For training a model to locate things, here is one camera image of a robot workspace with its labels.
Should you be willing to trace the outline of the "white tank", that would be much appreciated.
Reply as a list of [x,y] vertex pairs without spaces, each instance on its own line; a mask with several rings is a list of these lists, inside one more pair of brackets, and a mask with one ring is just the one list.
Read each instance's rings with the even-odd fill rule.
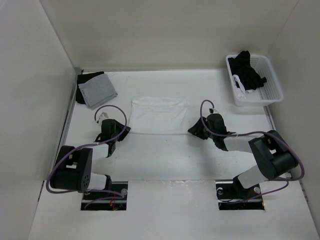
[[145,135],[186,134],[188,108],[185,98],[136,97],[131,101],[131,132]]
[[237,92],[238,98],[246,99],[246,95],[251,94],[254,91],[253,89],[246,90],[245,86],[242,84],[238,75],[234,74],[232,78],[233,78],[233,83],[237,88],[236,92]]

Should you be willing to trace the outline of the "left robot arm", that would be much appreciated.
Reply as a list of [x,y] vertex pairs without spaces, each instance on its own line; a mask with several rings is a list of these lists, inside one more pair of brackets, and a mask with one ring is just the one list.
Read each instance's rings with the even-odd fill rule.
[[112,195],[111,177],[93,173],[93,162],[111,157],[116,143],[123,141],[131,128],[115,119],[101,120],[99,124],[101,132],[93,143],[61,147],[49,177],[49,189],[79,193],[93,191],[103,200]]

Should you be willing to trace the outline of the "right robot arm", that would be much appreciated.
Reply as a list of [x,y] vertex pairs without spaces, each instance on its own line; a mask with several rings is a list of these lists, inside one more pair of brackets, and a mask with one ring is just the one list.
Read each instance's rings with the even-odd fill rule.
[[246,152],[254,157],[256,165],[235,176],[232,183],[217,184],[220,200],[252,196],[260,183],[278,180],[282,174],[298,166],[297,157],[293,156],[278,132],[236,134],[227,130],[223,117],[218,113],[200,117],[188,133],[202,140],[212,139],[222,151]]

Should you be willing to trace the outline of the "folded grey tank top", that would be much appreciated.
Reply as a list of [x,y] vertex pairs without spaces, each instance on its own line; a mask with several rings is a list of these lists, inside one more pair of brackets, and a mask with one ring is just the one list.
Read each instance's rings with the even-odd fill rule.
[[118,95],[114,85],[105,73],[80,83],[79,90],[86,106],[91,110],[100,107]]

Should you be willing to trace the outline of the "white tank top in basket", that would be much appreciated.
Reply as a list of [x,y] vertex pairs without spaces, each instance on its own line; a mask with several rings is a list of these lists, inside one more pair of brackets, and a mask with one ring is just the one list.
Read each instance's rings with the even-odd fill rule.
[[237,88],[236,92],[237,92],[238,98],[246,99],[246,95],[251,94],[254,91],[253,89],[246,90],[245,86],[242,84],[238,75],[234,74],[232,78],[233,78],[233,83]]

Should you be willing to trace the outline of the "folded black tank top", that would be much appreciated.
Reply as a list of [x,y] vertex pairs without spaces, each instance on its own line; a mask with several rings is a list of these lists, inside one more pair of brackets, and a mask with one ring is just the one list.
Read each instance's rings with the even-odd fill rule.
[[77,82],[76,82],[76,94],[75,94],[75,101],[78,104],[82,104],[85,105],[85,100],[84,97],[80,91],[79,85],[80,84],[84,84],[86,82],[88,82],[89,80],[93,79],[94,77],[97,77],[99,75],[104,74],[103,71],[99,71],[99,72],[93,72],[93,73],[87,73],[87,74],[79,74],[77,76]]

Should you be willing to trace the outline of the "crumpled black tank top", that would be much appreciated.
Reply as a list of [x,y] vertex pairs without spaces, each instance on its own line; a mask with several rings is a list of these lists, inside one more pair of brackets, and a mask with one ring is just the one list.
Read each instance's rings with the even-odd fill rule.
[[245,91],[261,88],[267,82],[251,67],[251,54],[248,50],[241,51],[235,58],[229,57],[228,63],[232,75],[237,75]]

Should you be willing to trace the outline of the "white plastic basket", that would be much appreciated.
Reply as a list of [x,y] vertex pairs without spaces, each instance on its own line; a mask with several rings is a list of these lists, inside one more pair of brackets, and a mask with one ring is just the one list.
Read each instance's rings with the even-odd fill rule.
[[265,77],[267,82],[263,87],[257,88],[251,93],[242,94],[241,90],[236,86],[229,64],[229,58],[235,58],[236,56],[236,54],[231,54],[225,57],[235,105],[240,107],[264,107],[272,103],[281,102],[284,99],[281,85],[270,60],[266,56],[259,54],[250,55],[250,66],[260,77]]

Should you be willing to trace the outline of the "left metal table rail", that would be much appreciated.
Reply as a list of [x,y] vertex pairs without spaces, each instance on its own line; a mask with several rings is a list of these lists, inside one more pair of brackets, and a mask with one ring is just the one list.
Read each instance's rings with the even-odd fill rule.
[[74,77],[73,84],[72,84],[71,94],[70,94],[70,97],[68,98],[69,102],[68,102],[68,106],[67,106],[66,113],[65,113],[65,116],[64,116],[64,120],[63,120],[62,131],[61,131],[61,135],[60,135],[60,138],[59,138],[57,151],[56,151],[56,153],[54,155],[54,158],[52,160],[51,168],[50,168],[49,173],[51,173],[51,171],[53,170],[53,167],[55,166],[55,163],[56,163],[60,148],[66,142],[66,138],[67,138],[67,135],[68,135],[70,122],[71,122],[71,118],[72,118],[72,114],[73,114],[73,110],[74,110],[74,106],[75,106],[75,102],[76,102],[78,75],[81,75],[83,73],[83,69],[81,67],[77,66],[77,67],[74,67],[73,69],[75,71],[75,77]]

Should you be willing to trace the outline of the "metal table rail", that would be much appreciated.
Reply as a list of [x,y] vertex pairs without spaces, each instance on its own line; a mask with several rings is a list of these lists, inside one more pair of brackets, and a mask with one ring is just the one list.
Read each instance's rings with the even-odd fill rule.
[[282,174],[288,172],[296,166],[296,160],[292,156],[289,146],[276,131],[273,117],[268,106],[265,106],[264,112],[267,116],[268,124],[271,130],[265,133],[267,152],[271,154],[271,157],[267,159],[267,163],[272,167],[272,173],[275,172],[274,180],[276,181]]
[[54,155],[54,158],[52,160],[51,168],[50,168],[49,173],[51,173],[51,171],[53,170],[53,167],[55,166],[55,163],[56,163],[60,148],[66,142],[66,138],[67,138],[67,135],[68,135],[70,122],[71,122],[71,118],[72,118],[72,114],[73,114],[73,110],[74,110],[74,106],[75,106],[75,102],[76,102],[78,75],[81,75],[83,73],[83,69],[81,67],[77,66],[77,67],[74,67],[73,69],[75,71],[75,77],[74,77],[73,84],[72,84],[71,94],[70,94],[70,97],[68,98],[69,102],[68,102],[68,106],[67,106],[66,113],[65,113],[65,116],[64,116],[64,120],[63,120],[62,131],[61,131],[61,135],[60,135],[60,138],[59,138],[57,151],[56,151],[56,153]]

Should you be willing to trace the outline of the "right metal table rail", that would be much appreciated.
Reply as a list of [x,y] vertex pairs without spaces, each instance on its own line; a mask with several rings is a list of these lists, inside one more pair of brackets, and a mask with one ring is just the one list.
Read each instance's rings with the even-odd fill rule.
[[296,166],[296,160],[292,156],[289,146],[276,131],[273,117],[268,106],[265,106],[264,112],[267,116],[268,124],[271,130],[265,133],[267,152],[271,154],[271,157],[267,159],[267,163],[272,167],[272,173],[275,172],[274,180],[276,181],[282,174],[288,172]]

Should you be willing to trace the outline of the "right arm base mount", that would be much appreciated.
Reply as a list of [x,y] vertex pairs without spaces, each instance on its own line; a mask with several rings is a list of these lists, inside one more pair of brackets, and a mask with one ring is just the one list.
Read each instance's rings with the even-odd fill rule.
[[264,210],[259,184],[250,188],[238,188],[233,181],[216,181],[216,196],[220,211]]

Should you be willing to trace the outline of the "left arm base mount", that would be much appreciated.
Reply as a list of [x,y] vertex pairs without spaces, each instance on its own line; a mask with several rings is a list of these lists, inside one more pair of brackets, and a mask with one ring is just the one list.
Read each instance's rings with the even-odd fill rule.
[[126,211],[128,198],[128,181],[113,182],[111,191],[122,194],[107,192],[85,192],[82,196],[81,211]]

